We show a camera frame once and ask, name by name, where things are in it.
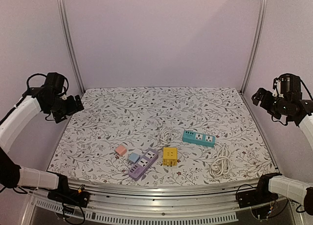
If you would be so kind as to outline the pink charger plug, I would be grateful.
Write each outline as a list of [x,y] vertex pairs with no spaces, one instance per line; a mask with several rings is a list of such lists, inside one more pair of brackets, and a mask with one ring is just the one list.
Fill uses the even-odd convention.
[[123,156],[127,152],[127,148],[124,147],[123,145],[119,145],[115,150],[115,153],[118,154],[119,156]]

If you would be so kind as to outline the blue charger plug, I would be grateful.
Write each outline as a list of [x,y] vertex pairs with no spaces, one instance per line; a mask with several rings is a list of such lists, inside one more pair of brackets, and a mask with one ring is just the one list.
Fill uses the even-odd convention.
[[137,153],[131,153],[128,155],[128,159],[127,162],[128,164],[135,164],[138,162],[138,160],[140,159],[140,155]]

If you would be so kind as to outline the yellow cube socket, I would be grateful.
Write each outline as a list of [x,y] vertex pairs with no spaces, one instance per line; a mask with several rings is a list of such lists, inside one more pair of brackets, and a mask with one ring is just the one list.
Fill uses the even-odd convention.
[[175,147],[163,148],[163,166],[176,166],[178,161],[178,150]]

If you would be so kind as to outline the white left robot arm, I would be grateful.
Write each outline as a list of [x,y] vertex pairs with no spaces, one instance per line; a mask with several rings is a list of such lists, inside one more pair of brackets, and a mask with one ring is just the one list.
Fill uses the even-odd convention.
[[61,202],[69,202],[73,193],[67,177],[42,169],[40,161],[44,155],[40,151],[51,149],[53,145],[48,139],[54,135],[41,127],[37,117],[51,115],[52,121],[59,124],[83,109],[80,96],[65,96],[52,87],[25,92],[0,122],[1,185],[8,189],[47,189]]

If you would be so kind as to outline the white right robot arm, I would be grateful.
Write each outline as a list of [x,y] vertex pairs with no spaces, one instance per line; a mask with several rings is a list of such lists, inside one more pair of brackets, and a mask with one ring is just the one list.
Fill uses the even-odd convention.
[[267,184],[253,192],[256,203],[273,194],[297,202],[309,215],[313,213],[313,102],[300,92],[271,92],[260,88],[252,96],[254,105],[265,109],[269,121],[261,126],[274,152],[281,174],[269,176]]

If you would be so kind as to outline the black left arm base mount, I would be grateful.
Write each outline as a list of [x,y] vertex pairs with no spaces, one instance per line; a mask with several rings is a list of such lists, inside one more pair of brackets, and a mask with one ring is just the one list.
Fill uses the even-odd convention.
[[87,208],[90,193],[85,190],[84,184],[81,184],[77,189],[71,189],[66,185],[49,190],[47,198],[56,202]]

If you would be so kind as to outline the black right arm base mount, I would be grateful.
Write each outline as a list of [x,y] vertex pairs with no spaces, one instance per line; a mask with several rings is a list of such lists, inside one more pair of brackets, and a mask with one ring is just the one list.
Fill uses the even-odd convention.
[[239,208],[251,207],[263,203],[275,201],[279,198],[278,194],[263,191],[250,184],[240,185],[235,193],[235,199]]

